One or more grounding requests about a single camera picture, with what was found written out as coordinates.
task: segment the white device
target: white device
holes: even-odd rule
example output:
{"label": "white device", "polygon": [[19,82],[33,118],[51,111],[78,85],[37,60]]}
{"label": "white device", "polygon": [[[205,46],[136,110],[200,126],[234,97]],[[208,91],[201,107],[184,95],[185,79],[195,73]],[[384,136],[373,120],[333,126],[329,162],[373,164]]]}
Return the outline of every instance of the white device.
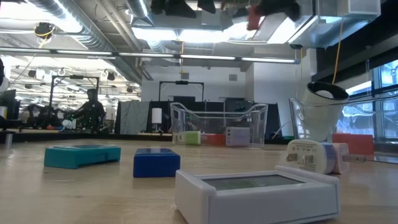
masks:
{"label": "white device", "polygon": [[227,146],[250,146],[252,141],[251,128],[227,127],[225,145]]}
{"label": "white device", "polygon": [[287,145],[286,166],[289,167],[319,174],[342,174],[348,171],[349,162],[366,162],[366,156],[349,155],[345,143],[297,139]]}
{"label": "white device", "polygon": [[290,167],[242,174],[178,170],[175,204],[189,224],[293,224],[340,214],[339,180]]}

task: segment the device screen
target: device screen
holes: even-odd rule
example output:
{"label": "device screen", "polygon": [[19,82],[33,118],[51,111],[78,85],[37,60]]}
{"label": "device screen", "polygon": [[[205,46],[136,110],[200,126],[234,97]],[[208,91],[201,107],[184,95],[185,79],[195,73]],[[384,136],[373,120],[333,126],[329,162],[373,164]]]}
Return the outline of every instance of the device screen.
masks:
{"label": "device screen", "polygon": [[303,182],[282,177],[281,175],[265,175],[258,177],[233,177],[222,179],[205,179],[207,184],[216,188],[216,190],[233,190],[253,187],[270,187],[288,184],[301,184]]}

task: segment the wooden table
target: wooden table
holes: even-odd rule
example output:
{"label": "wooden table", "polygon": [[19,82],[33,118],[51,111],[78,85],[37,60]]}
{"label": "wooden table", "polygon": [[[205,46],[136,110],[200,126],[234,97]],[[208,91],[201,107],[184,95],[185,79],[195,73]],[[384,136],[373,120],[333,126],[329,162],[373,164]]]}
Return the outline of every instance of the wooden table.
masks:
{"label": "wooden table", "polygon": [[[46,147],[71,144],[116,144],[123,149],[121,162],[78,170],[43,167]],[[1,223],[186,223],[174,205],[174,178],[132,178],[132,158],[142,147],[173,149],[192,174],[273,170],[286,156],[284,146],[265,151],[98,139],[13,144],[13,150],[0,151]],[[322,223],[398,223],[397,168],[353,164],[338,175],[341,216]]]}

